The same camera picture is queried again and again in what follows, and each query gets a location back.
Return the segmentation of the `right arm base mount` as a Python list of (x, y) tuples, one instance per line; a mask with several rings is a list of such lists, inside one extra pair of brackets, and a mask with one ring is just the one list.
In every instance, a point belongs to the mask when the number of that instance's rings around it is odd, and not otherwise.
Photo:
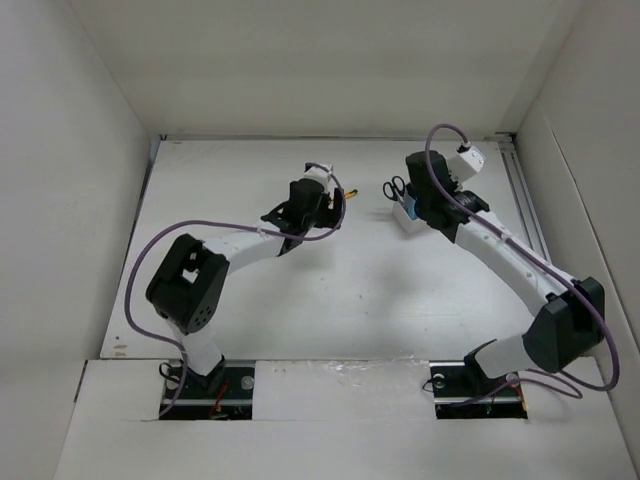
[(433, 396), (438, 420), (527, 419), (520, 378), (488, 378), (471, 361), (430, 360), (422, 390)]

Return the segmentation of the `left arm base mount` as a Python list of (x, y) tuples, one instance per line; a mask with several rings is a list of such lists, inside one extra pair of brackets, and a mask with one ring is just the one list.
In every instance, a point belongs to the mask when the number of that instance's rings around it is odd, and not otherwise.
[(160, 420), (251, 420), (255, 361), (223, 360), (208, 377), (187, 373), (181, 390), (182, 362), (162, 362)]

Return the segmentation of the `black handled scissors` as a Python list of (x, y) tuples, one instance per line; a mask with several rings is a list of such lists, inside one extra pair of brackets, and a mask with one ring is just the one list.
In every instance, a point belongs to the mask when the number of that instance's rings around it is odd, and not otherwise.
[(406, 184), (401, 176), (394, 175), (382, 185), (383, 195), (390, 201), (403, 202), (406, 194)]

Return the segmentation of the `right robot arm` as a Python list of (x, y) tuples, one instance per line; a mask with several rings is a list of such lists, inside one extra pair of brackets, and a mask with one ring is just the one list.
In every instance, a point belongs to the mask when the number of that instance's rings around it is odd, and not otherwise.
[(512, 373), (568, 383), (573, 378), (566, 367), (611, 339), (604, 321), (604, 288), (592, 277), (579, 280), (547, 263), (511, 234), (482, 197), (463, 188), (483, 161), (474, 147), (450, 159), (434, 150), (405, 159), (406, 194), (418, 219), (496, 274), (531, 316), (524, 331), (471, 350), (464, 358), (462, 381), (480, 395), (488, 395)]

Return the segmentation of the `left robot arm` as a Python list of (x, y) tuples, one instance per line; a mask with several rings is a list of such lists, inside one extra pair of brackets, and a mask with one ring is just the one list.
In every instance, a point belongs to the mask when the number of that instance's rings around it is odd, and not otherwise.
[(344, 191), (330, 194), (317, 180), (290, 183), (289, 198), (263, 215), (250, 230), (197, 239), (178, 236), (163, 258), (145, 297), (173, 327), (186, 350), (183, 370), (188, 384), (201, 396), (216, 394), (224, 383), (226, 361), (208, 326), (218, 307), (228, 276), (253, 263), (288, 254), (308, 239), (314, 228), (339, 227), (344, 217)]

